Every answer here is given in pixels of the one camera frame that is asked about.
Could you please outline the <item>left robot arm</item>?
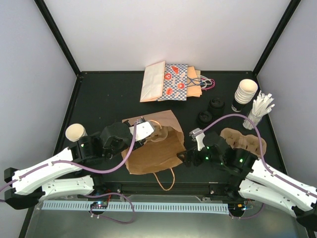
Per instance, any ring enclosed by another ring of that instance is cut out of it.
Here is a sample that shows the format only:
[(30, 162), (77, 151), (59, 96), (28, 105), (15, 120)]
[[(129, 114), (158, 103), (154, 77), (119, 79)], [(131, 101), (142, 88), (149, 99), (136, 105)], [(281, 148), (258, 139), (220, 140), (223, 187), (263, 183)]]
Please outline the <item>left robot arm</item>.
[[(53, 157), (32, 167), (18, 170), (8, 168), (4, 171), (6, 184), (2, 203), (15, 210), (27, 209), (40, 201), (73, 194), (103, 197), (106, 185), (91, 175), (82, 178), (61, 179), (66, 174), (85, 170), (91, 174), (110, 174), (120, 169), (133, 150), (142, 147), (155, 128), (149, 121), (137, 120), (133, 125), (127, 121), (115, 122), (106, 126), (102, 132), (83, 136)], [(115, 167), (98, 170), (92, 164), (112, 157), (127, 150), (126, 156)]]

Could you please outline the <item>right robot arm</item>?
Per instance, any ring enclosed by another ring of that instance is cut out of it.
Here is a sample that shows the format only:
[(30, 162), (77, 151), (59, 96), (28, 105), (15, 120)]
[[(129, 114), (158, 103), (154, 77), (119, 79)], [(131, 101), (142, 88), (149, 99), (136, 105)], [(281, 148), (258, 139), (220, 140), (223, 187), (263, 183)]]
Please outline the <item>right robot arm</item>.
[(224, 188), (229, 199), (259, 201), (291, 215), (305, 228), (317, 230), (316, 187), (289, 177), (245, 149), (232, 148), (214, 132), (205, 135), (195, 129), (190, 134), (197, 145), (177, 157), (188, 167), (209, 161), (230, 174), (231, 182)]

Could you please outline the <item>brown pulp cup carrier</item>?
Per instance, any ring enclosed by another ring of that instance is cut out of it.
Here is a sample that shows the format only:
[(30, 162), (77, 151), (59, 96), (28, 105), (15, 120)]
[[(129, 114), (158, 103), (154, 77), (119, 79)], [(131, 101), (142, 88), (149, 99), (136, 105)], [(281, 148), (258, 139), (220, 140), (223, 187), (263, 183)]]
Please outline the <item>brown pulp cup carrier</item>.
[(168, 128), (166, 126), (155, 125), (154, 132), (146, 138), (146, 142), (161, 142), (168, 137)]

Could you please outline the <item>large brown paper bag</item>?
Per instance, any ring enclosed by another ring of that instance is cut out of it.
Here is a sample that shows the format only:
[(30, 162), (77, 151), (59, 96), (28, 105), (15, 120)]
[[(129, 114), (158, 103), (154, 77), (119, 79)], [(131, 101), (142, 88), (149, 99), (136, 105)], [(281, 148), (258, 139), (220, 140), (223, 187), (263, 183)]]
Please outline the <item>large brown paper bag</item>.
[(171, 185), (174, 185), (173, 168), (182, 164), (182, 161), (177, 158), (177, 153), (185, 151), (181, 125), (171, 110), (144, 115), (143, 118), (154, 126), (166, 126), (168, 137), (157, 143), (146, 142), (144, 146), (134, 150), (125, 162), (126, 168), (132, 175), (154, 175), (159, 185), (162, 184), (157, 173), (170, 170), (173, 177)]

